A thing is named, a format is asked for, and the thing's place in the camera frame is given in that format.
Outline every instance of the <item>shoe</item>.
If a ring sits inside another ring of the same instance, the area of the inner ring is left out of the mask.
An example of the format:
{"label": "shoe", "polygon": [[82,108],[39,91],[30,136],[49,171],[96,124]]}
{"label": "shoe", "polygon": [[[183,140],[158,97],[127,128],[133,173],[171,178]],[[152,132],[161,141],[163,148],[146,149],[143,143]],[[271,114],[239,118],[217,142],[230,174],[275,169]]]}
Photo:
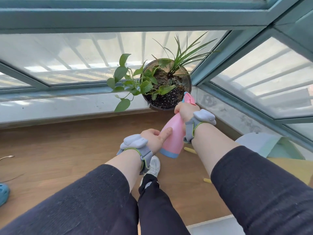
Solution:
{"label": "shoe", "polygon": [[160,160],[157,156],[154,155],[152,156],[150,161],[150,169],[147,171],[146,174],[152,174],[155,177],[157,177],[160,172],[160,168],[161,168]]}

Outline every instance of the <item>black sweater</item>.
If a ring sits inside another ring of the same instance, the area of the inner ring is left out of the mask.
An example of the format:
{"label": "black sweater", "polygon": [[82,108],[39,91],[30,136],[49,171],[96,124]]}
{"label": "black sweater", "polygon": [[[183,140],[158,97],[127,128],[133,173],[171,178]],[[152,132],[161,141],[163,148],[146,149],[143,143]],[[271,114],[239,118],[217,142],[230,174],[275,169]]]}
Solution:
{"label": "black sweater", "polygon": [[[211,180],[246,234],[313,234],[313,189],[246,147],[228,152]],[[128,198],[124,175],[101,165],[0,234],[107,234]]]}

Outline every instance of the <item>person's left hand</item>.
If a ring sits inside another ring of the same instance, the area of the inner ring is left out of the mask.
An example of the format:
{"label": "person's left hand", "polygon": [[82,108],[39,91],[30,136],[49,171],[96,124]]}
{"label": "person's left hand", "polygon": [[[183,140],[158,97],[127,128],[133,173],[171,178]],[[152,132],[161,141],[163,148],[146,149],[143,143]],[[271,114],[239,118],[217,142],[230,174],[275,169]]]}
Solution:
{"label": "person's left hand", "polygon": [[143,131],[140,135],[148,140],[147,146],[154,155],[162,148],[163,143],[172,134],[172,131],[173,129],[171,127],[168,127],[161,133],[160,131],[151,128]]}

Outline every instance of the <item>leg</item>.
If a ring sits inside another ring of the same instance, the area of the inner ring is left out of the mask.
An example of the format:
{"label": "leg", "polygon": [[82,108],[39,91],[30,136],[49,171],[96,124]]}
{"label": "leg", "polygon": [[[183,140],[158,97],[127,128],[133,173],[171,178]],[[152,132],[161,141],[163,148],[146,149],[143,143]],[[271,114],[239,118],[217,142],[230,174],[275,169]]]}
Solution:
{"label": "leg", "polygon": [[159,169],[154,168],[157,163],[160,163],[159,160],[157,161],[151,160],[153,173],[149,174],[149,170],[139,187],[138,208],[141,233],[142,235],[190,235],[181,217],[173,208],[170,198],[160,189],[155,177]]}
{"label": "leg", "polygon": [[138,205],[136,199],[129,195],[125,207],[122,208],[119,218],[115,222],[110,235],[138,235]]}

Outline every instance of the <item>hand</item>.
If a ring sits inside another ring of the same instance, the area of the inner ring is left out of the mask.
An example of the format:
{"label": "hand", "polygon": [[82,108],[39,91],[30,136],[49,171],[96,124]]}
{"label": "hand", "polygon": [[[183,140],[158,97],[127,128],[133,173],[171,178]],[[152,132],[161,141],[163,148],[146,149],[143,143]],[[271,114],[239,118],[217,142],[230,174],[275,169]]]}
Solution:
{"label": "hand", "polygon": [[143,131],[140,136],[148,140],[147,146],[154,155],[162,148],[163,143],[172,134],[172,131],[173,129],[171,127],[168,127],[161,133],[160,131],[151,128]]}
{"label": "hand", "polygon": [[175,107],[174,113],[180,113],[183,121],[186,123],[189,121],[193,116],[195,111],[199,111],[200,107],[190,103],[182,103],[179,102],[178,105]]}

